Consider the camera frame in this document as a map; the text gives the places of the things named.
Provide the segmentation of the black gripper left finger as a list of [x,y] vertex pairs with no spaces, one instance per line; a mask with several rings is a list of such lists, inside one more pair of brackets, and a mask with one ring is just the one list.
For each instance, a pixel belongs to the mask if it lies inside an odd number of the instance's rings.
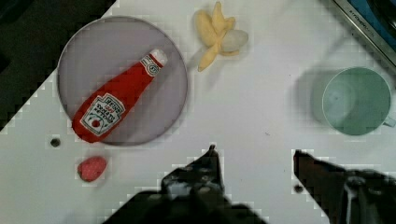
[[158,191],[137,193],[103,224],[267,224],[248,206],[226,198],[214,145],[176,168]]

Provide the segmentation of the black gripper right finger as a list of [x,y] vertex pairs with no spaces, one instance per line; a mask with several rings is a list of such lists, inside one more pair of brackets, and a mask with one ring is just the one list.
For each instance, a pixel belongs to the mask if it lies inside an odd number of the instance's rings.
[[298,150],[293,172],[330,224],[396,224],[395,178],[373,169],[345,169]]

